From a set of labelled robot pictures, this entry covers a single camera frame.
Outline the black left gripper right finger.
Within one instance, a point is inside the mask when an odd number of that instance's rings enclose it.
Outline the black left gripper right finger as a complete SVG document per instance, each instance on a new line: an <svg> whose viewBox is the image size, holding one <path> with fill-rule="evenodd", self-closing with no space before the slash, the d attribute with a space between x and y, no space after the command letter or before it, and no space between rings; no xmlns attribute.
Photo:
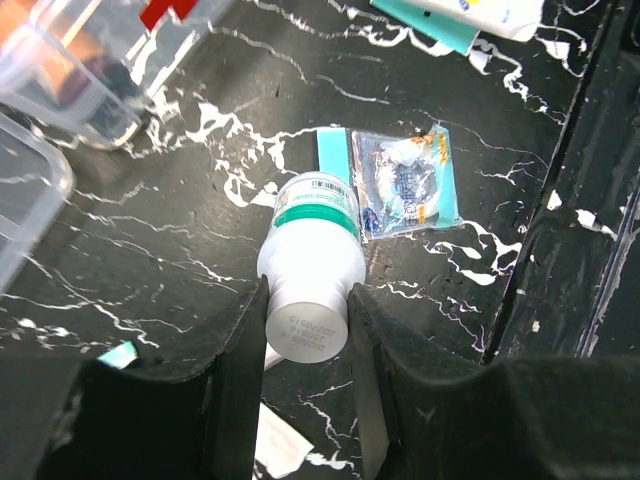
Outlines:
<svg viewBox="0 0 640 480"><path fill-rule="evenodd" d="M482 366L348 298L368 479L635 479L639 360L518 357Z"/></svg>

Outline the clear first aid box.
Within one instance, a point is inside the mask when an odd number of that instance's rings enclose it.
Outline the clear first aid box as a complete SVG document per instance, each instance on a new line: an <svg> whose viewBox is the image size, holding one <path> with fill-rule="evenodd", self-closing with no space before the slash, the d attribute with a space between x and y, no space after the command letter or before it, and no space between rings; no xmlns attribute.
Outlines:
<svg viewBox="0 0 640 480"><path fill-rule="evenodd" d="M4 1L1 102L113 150L228 1Z"/></svg>

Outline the brown bottle orange cap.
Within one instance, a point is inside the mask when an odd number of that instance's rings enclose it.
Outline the brown bottle orange cap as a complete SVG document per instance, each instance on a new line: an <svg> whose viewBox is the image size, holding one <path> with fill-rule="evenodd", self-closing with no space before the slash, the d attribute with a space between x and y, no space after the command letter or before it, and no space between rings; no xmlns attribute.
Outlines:
<svg viewBox="0 0 640 480"><path fill-rule="evenodd" d="M87 23L98 1L3 1L1 92L34 82L59 107L68 107L94 81L120 67Z"/></svg>

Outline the white bottle green label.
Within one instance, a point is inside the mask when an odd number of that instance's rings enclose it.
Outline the white bottle green label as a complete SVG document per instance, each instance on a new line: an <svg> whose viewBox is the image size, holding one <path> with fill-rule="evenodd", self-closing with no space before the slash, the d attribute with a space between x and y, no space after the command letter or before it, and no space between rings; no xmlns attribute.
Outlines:
<svg viewBox="0 0 640 480"><path fill-rule="evenodd" d="M257 273L269 285L271 348L303 364L338 355L348 339L348 295L366 276L352 188L318 171L289 180L276 196Z"/></svg>

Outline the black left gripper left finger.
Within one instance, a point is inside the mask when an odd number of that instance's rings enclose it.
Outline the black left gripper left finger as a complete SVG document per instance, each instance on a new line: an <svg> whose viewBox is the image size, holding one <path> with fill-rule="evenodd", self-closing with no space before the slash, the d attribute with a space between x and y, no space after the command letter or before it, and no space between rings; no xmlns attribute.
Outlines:
<svg viewBox="0 0 640 480"><path fill-rule="evenodd" d="M241 305L178 341L161 362L79 368L55 416L39 479L249 479L269 299L260 279Z"/></svg>

